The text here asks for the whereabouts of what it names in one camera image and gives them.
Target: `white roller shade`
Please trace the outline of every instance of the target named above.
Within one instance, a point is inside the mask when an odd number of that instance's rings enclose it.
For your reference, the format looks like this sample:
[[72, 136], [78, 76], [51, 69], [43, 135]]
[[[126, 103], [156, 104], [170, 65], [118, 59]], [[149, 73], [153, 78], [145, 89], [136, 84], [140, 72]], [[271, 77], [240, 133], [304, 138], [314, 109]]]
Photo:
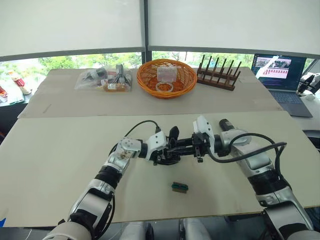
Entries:
[[320, 55], [320, 0], [149, 0], [149, 46]]
[[1, 0], [0, 57], [144, 49], [140, 0]]

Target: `window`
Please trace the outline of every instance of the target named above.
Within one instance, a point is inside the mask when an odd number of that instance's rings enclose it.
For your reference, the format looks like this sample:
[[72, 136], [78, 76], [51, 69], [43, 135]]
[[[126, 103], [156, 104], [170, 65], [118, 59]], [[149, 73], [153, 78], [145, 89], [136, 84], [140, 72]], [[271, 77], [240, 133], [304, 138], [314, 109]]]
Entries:
[[8, 72], [13, 70], [36, 90], [51, 69], [100, 68], [123, 64], [126, 68], [137, 68], [142, 64], [141, 52], [53, 56], [0, 62], [0, 86], [4, 89], [14, 85]]
[[307, 67], [313, 62], [313, 58], [307, 58], [304, 64], [303, 72], [306, 70]]
[[190, 51], [153, 51], [152, 59], [172, 59], [188, 64], [192, 68], [198, 68], [202, 60], [203, 66], [207, 66], [210, 56], [212, 60], [210, 62], [210, 68], [215, 66], [216, 60], [219, 58], [218, 67], [221, 67], [226, 59], [225, 65], [230, 66], [232, 60], [234, 60], [233, 66], [238, 66], [241, 61], [241, 67], [251, 68], [254, 60], [253, 54], [240, 54], [240, 53], [212, 53], [212, 52], [190, 52]]

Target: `wooden rack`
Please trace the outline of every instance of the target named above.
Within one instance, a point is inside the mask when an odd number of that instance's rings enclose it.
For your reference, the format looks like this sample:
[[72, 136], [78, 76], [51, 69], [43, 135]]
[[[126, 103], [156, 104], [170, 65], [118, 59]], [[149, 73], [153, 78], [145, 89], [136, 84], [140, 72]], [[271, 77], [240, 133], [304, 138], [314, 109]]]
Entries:
[[235, 89], [235, 83], [241, 73], [241, 71], [238, 72], [239, 67], [241, 65], [241, 62], [239, 63], [238, 67], [236, 68], [234, 74], [232, 75], [233, 70], [231, 69], [231, 67], [234, 64], [234, 60], [232, 60], [227, 72], [224, 73], [225, 64], [226, 64], [227, 59], [224, 59], [224, 62], [222, 64], [220, 71], [216, 71], [216, 68], [217, 68], [217, 65], [219, 62], [219, 58], [216, 59], [213, 70], [208, 69], [210, 62], [211, 62], [211, 59], [212, 59], [212, 56], [210, 56], [209, 62], [207, 64], [205, 70], [202, 69], [204, 59], [205, 59], [205, 55], [203, 55], [202, 61], [199, 65], [199, 68], [196, 71], [197, 83], [233, 91]]

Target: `silver robot arm segment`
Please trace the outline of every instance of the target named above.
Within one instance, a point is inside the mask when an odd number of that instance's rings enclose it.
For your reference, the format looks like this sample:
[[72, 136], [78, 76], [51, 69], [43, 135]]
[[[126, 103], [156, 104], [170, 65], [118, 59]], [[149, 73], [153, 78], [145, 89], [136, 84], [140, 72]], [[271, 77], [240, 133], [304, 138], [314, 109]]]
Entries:
[[[226, 119], [220, 126], [227, 130], [221, 133], [223, 148], [229, 146], [231, 139], [245, 133], [234, 128]], [[232, 145], [231, 154], [234, 156], [243, 156], [260, 148], [251, 141], [251, 138], [241, 137], [238, 140]], [[304, 239], [313, 239], [307, 238], [308, 235], [317, 234], [309, 233], [313, 230], [313, 224], [308, 214], [298, 202], [287, 181], [277, 173], [265, 152], [237, 161], [237, 164], [251, 183], [259, 204], [265, 207], [262, 215], [270, 234], [275, 239], [286, 240], [300, 231], [308, 233]]]

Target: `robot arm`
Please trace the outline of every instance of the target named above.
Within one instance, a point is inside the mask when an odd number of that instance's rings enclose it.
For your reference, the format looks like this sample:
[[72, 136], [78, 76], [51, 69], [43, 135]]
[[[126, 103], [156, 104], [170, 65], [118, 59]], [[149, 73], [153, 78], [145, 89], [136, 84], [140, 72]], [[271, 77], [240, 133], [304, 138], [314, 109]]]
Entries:
[[159, 131], [146, 143], [125, 137], [73, 204], [67, 222], [61, 222], [43, 240], [96, 240], [108, 228], [111, 210], [114, 212], [115, 189], [124, 175], [130, 159], [149, 158], [153, 151], [167, 145], [166, 135]]
[[[275, 170], [264, 152], [271, 147], [260, 148], [252, 142], [249, 133], [234, 128], [226, 119], [220, 121], [220, 126], [224, 131], [221, 135], [214, 134], [209, 122], [200, 116], [193, 122], [194, 133], [190, 138], [178, 139], [179, 129], [176, 126], [170, 130], [168, 137], [159, 131], [145, 143], [123, 138], [72, 206], [68, 221], [59, 224], [43, 240], [99, 239], [111, 222], [106, 224], [111, 210], [111, 217], [114, 212], [115, 189], [130, 159], [139, 157], [153, 161], [154, 165], [171, 165], [178, 163], [185, 155], [193, 155], [201, 163], [205, 154], [219, 163], [238, 163], [251, 183], [259, 204], [265, 207], [262, 214], [272, 237], [278, 240], [319, 239], [288, 182]], [[215, 158], [213, 153], [219, 157], [231, 153], [236, 157], [228, 161]]]
[[[234, 135], [245, 133], [236, 132], [239, 129], [235, 129], [226, 119], [220, 122], [220, 126], [226, 130], [221, 133], [224, 149], [229, 145], [230, 139], [236, 137]], [[247, 139], [246, 142], [234, 142], [232, 154], [242, 156], [258, 148], [256, 143]], [[290, 236], [293, 238], [294, 233], [301, 231], [305, 231], [303, 239], [313, 239], [308, 238], [308, 235], [317, 235], [319, 238], [318, 233], [312, 231], [313, 225], [308, 214], [298, 202], [287, 181], [275, 170], [265, 152], [237, 161], [237, 163], [251, 183], [259, 204], [265, 207], [262, 215], [273, 238], [286, 240], [290, 239]]]

